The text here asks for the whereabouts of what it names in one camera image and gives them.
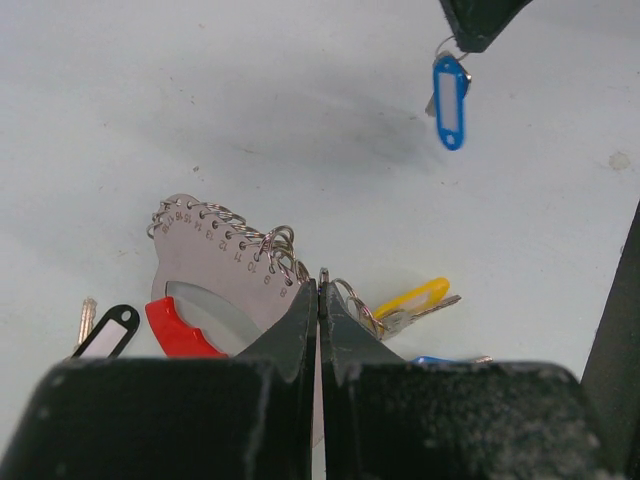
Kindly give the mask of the red-handled metal key holder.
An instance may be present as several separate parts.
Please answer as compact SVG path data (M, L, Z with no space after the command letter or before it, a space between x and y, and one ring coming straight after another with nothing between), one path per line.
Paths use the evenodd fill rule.
M310 279L296 256L290 226L263 233L234 211L187 194L161 201L147 235L154 242L158 268L145 312L169 357L225 354L200 328L180 317L169 283L190 284L221 297L265 332L289 310Z

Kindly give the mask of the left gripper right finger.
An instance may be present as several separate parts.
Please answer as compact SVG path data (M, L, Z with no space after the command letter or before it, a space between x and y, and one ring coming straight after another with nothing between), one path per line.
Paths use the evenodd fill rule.
M550 363L406 361L319 296L330 479L618 479L576 378Z

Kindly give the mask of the key with black tag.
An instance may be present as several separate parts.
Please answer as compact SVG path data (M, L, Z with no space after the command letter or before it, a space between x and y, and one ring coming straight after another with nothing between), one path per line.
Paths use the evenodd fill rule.
M82 304L78 339L71 358L110 358L119 356L140 326L140 314L127 304L108 309L95 321L97 302L87 297Z

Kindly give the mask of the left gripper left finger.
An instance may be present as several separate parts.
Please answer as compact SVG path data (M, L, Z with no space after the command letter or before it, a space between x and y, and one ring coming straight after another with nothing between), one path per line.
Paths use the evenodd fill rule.
M5 479L307 479L318 291L240 354L74 359L37 385Z

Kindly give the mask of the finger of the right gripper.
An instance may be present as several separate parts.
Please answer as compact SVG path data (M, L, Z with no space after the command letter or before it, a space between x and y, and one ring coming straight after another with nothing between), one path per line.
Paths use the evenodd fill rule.
M458 48L483 53L531 0L440 0Z

